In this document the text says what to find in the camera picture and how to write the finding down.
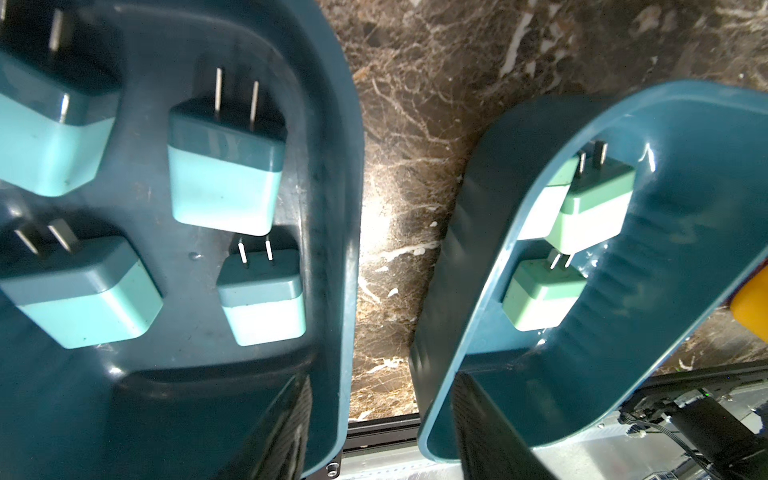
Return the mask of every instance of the brown marble surface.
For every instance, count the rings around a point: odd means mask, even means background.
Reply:
[[[417,410],[409,344],[462,172],[502,112],[543,94],[675,78],[768,91],[768,2],[319,0],[366,129],[350,420]],[[768,356],[718,311],[662,367]]]

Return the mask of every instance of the plastic container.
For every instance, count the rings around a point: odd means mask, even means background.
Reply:
[[[584,430],[704,321],[768,249],[768,95],[699,81],[623,100],[543,97],[504,114],[469,161],[411,349],[419,447],[458,459],[447,395],[471,372],[528,446]],[[536,198],[592,140],[637,169],[621,233],[573,260],[588,284],[554,329],[502,311]]]
[[[52,4],[9,2],[7,15],[15,5],[47,31]],[[317,470],[346,437],[362,199],[362,118],[336,36],[313,0],[72,6],[73,48],[120,77],[118,115],[92,182],[54,199],[0,189],[0,261],[28,254],[16,217],[63,217],[83,239],[125,237],[164,306],[139,338],[67,350],[0,297],[2,475],[213,478],[297,372],[313,391],[305,474]],[[259,116],[288,132],[270,239],[301,253],[295,339],[237,345],[216,280],[240,235],[171,215],[168,111],[211,92],[219,66],[224,105],[249,104],[257,78]]]

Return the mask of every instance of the screw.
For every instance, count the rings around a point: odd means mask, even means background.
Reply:
[[[339,463],[330,462],[328,466],[326,466],[326,470],[328,471],[328,476],[330,478],[336,477],[339,474]]]

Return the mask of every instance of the light blue charger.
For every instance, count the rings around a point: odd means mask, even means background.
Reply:
[[[64,18],[55,12],[48,50],[13,31],[0,44],[0,180],[45,197],[94,179],[120,96],[108,74],[59,51]]]
[[[294,339],[306,332],[298,250],[230,255],[216,281],[238,345]]]
[[[214,99],[173,107],[168,125],[170,197],[174,218],[200,227],[263,236],[272,221],[283,174],[285,129],[244,109],[221,111],[222,71]]]
[[[147,332],[163,300],[128,241],[80,241],[63,220],[48,227],[63,248],[42,244],[30,225],[17,229],[36,256],[1,272],[0,290],[66,349]]]

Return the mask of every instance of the metal prong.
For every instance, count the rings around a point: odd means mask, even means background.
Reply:
[[[253,96],[250,98],[250,130],[253,131],[253,126],[256,124],[256,104],[259,101],[259,82],[253,83]]]
[[[219,119],[221,113],[221,88],[223,84],[224,72],[221,67],[216,69],[216,91],[214,92],[214,116]]]
[[[560,261],[560,257],[562,256],[563,254],[558,252],[558,249],[552,249],[552,251],[549,253],[549,256],[547,257],[547,265],[549,266],[550,270],[558,265],[558,261]]]
[[[237,241],[237,249],[240,250],[240,259],[243,261],[243,266],[248,268],[248,256],[245,254],[245,244],[242,237]]]
[[[578,167],[576,167],[576,178],[581,178],[581,175],[584,174],[584,166],[587,163],[587,152],[583,150],[579,150],[576,155],[578,155]]]
[[[272,243],[270,242],[270,236],[266,236],[266,240],[264,241],[264,244],[266,245],[266,258],[270,259],[270,262],[274,261],[272,258]]]
[[[48,229],[53,233],[53,236],[56,237],[61,246],[64,247],[64,250],[67,250],[70,254],[75,255],[83,249],[80,240],[74,235],[67,222],[61,218],[50,222]]]
[[[29,251],[38,257],[44,257],[43,238],[31,223],[24,223],[16,230],[13,230],[16,236],[24,242]]]
[[[594,153],[592,154],[592,166],[600,168],[605,163],[605,154],[608,152],[608,144],[604,141],[594,142]]]
[[[58,114],[58,123],[63,124],[67,120],[67,113],[69,112],[69,94],[64,94],[61,98],[61,110]]]
[[[56,8],[53,11],[51,36],[48,37],[48,50],[56,53],[61,47],[61,33],[64,31],[64,12]]]

